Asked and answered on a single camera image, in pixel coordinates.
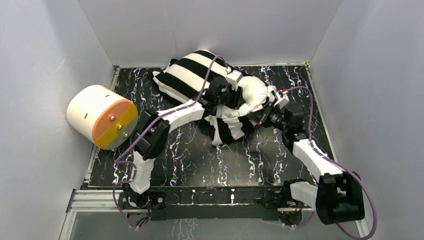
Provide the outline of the black white striped pillowcase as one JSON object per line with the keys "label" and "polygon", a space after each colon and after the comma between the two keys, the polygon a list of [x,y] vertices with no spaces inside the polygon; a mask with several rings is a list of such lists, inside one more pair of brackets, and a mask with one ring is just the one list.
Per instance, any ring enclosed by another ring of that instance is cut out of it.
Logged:
{"label": "black white striped pillowcase", "polygon": [[[195,99],[200,90],[203,97],[211,96],[213,90],[231,88],[225,79],[227,70],[234,70],[209,50],[202,49],[180,59],[172,59],[161,71],[149,71],[148,77],[158,90],[175,101],[184,104]],[[214,127],[212,145],[229,145],[254,130],[257,121],[248,114],[257,112],[276,101],[276,87],[265,84],[256,76],[241,72],[238,86],[241,87],[243,104],[238,109],[220,104],[204,120]]]}

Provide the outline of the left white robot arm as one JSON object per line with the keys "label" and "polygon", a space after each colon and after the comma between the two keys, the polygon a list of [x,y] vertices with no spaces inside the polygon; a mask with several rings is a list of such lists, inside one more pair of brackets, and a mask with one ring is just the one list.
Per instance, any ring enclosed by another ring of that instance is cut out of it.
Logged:
{"label": "left white robot arm", "polygon": [[133,151],[131,180],[122,185],[130,202],[137,208],[144,208],[149,203],[147,192],[154,161],[164,151],[170,132],[217,113],[218,107],[238,109],[244,102],[241,86],[233,88],[225,79],[217,78],[186,103],[162,111],[144,110],[130,138]]}

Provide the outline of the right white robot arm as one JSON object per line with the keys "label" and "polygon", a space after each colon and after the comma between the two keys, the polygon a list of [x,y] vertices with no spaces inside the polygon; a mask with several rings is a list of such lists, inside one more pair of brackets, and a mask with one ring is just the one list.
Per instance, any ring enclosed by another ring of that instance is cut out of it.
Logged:
{"label": "right white robot arm", "polygon": [[325,225],[362,220],[365,217],[363,192],[359,182],[310,140],[304,129],[304,108],[289,102],[283,108],[268,106],[262,125],[282,131],[284,146],[298,158],[317,180],[312,185],[303,179],[283,183],[282,202],[295,207],[299,202],[311,207]]}

